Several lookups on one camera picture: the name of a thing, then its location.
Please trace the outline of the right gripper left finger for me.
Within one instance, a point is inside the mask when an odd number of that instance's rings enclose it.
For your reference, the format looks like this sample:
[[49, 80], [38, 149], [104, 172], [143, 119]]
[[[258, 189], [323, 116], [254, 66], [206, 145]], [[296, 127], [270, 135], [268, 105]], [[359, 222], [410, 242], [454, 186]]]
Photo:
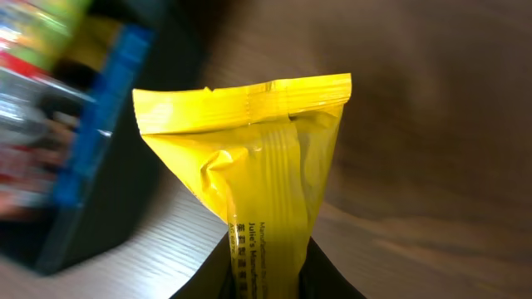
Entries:
[[226, 233], [192, 278], [170, 299], [235, 299], [229, 250]]

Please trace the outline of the blue snack bar wrapper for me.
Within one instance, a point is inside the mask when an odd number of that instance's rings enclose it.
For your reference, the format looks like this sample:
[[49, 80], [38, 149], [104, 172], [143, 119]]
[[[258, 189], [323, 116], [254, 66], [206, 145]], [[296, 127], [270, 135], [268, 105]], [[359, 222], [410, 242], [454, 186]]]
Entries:
[[88, 42], [74, 46], [75, 57], [96, 68], [81, 113], [71, 157], [53, 191], [53, 203], [79, 205], [89, 192], [107, 151], [126, 97], [149, 50], [153, 32], [132, 23], [98, 29], [90, 25], [78, 33]]

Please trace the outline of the dark green box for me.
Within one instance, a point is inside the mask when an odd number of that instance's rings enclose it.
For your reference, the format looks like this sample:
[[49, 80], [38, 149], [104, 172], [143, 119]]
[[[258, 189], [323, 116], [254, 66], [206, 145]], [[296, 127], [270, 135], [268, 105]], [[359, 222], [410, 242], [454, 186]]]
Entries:
[[1, 254], [42, 275], [52, 275], [121, 245], [135, 231], [155, 191], [162, 163], [140, 137], [132, 92], [182, 91], [195, 85], [204, 47], [181, 1], [88, 1], [86, 14], [52, 71], [52, 77], [86, 96], [96, 68], [75, 57], [74, 46], [88, 42], [78, 33], [95, 25], [132, 23], [150, 29], [153, 39], [131, 93], [126, 97], [96, 179], [74, 207], [53, 203], [22, 221], [1, 219]]

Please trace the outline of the Haribo gummy worms bag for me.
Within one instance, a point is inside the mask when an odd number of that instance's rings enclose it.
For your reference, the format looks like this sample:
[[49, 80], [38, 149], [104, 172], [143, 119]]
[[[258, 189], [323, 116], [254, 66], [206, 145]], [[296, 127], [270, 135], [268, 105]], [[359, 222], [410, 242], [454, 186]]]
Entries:
[[1, 3], [1, 219], [48, 208], [89, 97], [52, 71], [90, 3]]

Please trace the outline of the yellow snack packet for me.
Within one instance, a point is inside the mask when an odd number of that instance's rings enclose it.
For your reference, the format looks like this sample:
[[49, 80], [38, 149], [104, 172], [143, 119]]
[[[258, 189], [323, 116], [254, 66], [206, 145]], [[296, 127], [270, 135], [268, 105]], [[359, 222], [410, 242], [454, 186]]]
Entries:
[[229, 229], [240, 298], [295, 298], [349, 74], [194, 91], [136, 89], [142, 139]]

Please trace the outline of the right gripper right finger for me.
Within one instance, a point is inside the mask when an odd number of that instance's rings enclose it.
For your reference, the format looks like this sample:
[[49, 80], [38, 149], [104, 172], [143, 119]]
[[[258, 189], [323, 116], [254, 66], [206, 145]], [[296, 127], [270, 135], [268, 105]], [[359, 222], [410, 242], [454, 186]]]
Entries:
[[366, 299], [333, 265], [313, 238], [299, 273], [299, 299]]

